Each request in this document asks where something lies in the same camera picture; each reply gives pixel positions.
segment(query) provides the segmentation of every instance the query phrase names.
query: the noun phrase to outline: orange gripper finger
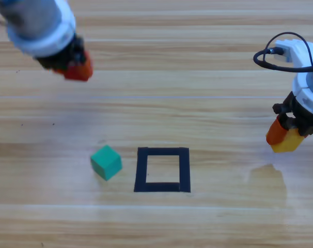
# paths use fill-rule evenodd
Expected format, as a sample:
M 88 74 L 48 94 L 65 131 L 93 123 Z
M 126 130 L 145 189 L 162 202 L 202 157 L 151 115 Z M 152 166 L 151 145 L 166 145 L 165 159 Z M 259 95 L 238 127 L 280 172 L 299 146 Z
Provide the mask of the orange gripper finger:
M 277 118 L 272 123 L 267 133 L 268 144 L 272 146 L 272 145 L 281 143 L 285 139 L 287 132 L 288 130 L 286 130 L 280 125 L 280 122 L 277 116 Z
M 85 52 L 87 60 L 84 65 L 69 67 L 67 71 L 64 72 L 65 79 L 68 80 L 79 80 L 88 81 L 93 75 L 93 68 L 91 58 L 88 52 Z

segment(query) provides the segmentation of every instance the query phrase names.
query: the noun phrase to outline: white plastic housing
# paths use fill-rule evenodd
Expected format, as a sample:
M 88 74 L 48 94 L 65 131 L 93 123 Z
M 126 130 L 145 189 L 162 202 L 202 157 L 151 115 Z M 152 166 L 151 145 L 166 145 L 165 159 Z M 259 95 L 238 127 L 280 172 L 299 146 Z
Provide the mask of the white plastic housing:
M 308 45 L 313 60 L 313 43 L 308 42 Z M 275 58 L 292 62 L 294 67 L 311 66 L 307 46 L 302 40 L 277 40 L 276 46 L 286 52 L 283 56 L 277 55 Z M 313 114 L 313 73 L 298 73 L 292 82 L 292 91 L 298 103 Z
M 50 35 L 36 40 L 19 37 L 10 27 L 7 28 L 8 38 L 14 46 L 31 57 L 48 57 L 63 50 L 75 35 L 76 20 L 67 1 L 55 0 L 61 12 L 61 23 Z

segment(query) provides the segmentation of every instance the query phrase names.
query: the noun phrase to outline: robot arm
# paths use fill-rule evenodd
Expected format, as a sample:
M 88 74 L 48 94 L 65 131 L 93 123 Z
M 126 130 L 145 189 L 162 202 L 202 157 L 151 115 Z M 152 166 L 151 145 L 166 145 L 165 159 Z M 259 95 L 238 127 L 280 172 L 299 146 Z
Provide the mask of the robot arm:
M 313 43 L 307 42 L 312 62 Z M 304 41 L 277 40 L 276 47 L 283 51 L 276 59 L 293 63 L 295 68 L 311 66 L 309 52 Z M 281 104 L 273 106 L 276 120 L 266 134 L 267 142 L 274 152 L 295 151 L 300 143 L 313 134 L 313 71 L 297 73 L 292 82 L 292 91 Z
M 0 0 L 0 14 L 16 48 L 38 61 L 44 69 L 67 80 L 88 81 L 91 59 L 66 0 Z

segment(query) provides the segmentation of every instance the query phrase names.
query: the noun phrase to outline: black square outline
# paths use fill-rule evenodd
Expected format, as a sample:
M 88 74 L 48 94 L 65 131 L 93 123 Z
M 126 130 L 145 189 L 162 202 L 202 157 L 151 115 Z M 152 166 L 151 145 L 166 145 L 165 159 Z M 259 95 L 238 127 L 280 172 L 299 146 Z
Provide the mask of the black square outline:
M 146 182 L 148 156 L 179 156 L 179 182 Z M 185 147 L 139 147 L 134 192 L 191 192 L 190 153 Z

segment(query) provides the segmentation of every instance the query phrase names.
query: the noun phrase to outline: wood grain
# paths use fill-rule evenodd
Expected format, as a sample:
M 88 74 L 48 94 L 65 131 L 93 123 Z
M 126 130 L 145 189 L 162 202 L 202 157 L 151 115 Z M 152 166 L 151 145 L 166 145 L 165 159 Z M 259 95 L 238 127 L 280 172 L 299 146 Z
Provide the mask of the wood grain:
M 313 0 L 70 4 L 88 83 L 0 27 L 0 247 L 313 248 L 313 136 L 293 153 L 265 142 L 294 74 L 252 61 L 284 31 L 313 42 Z M 106 144 L 123 162 L 108 182 L 89 163 Z M 192 192 L 134 193 L 141 146 L 189 147 Z M 177 181 L 177 161 L 148 173 Z

